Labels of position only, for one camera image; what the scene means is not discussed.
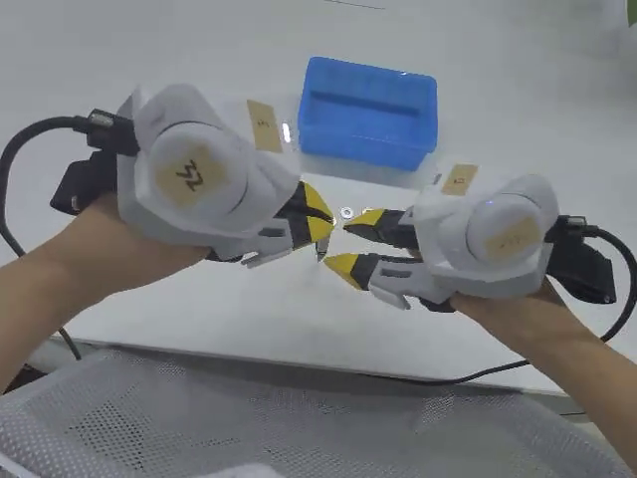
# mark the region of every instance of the table surface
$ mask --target table surface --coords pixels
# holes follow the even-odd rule
[[[552,182],[565,213],[637,245],[629,209],[637,184],[637,79],[596,28],[595,1],[52,0],[10,2],[0,17],[0,138],[55,115],[114,110],[136,84],[196,85],[218,105],[251,98],[294,119],[309,57],[328,56],[434,76],[440,141],[430,158],[458,158]],[[29,143],[11,175],[8,219],[31,249],[69,219],[48,202],[83,140]],[[298,160],[291,154],[291,160]],[[404,208],[414,174],[302,158],[332,210]],[[336,231],[330,253],[381,250]],[[620,302],[627,272],[615,261]],[[12,254],[0,245],[0,261]],[[621,304],[568,301],[596,332]],[[262,268],[200,264],[112,297],[69,324],[80,340],[409,377],[464,375],[517,359],[465,317],[400,312],[349,288],[310,249]],[[613,345],[637,359],[637,321]],[[559,391],[527,367],[484,384]]]

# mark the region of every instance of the blue plastic bin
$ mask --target blue plastic bin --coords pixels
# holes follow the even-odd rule
[[[413,171],[437,140],[432,77],[310,59],[299,108],[302,152]]]

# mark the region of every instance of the small metal washer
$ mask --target small metal washer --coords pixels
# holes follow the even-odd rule
[[[340,217],[342,217],[343,219],[351,219],[352,217],[354,217],[354,210],[351,207],[341,207]]]

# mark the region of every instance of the mesh backrest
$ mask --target mesh backrest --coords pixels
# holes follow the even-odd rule
[[[632,476],[516,393],[120,351],[0,400],[0,452],[51,477]]]

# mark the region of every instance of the hand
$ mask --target hand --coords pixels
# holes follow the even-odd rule
[[[495,300],[457,294],[451,305],[525,357],[539,349],[558,348],[565,342],[596,340],[548,280],[528,297]]]
[[[119,218],[113,194],[98,199],[41,247],[41,253],[61,264],[83,289],[104,297],[156,282],[209,252],[142,236]]]

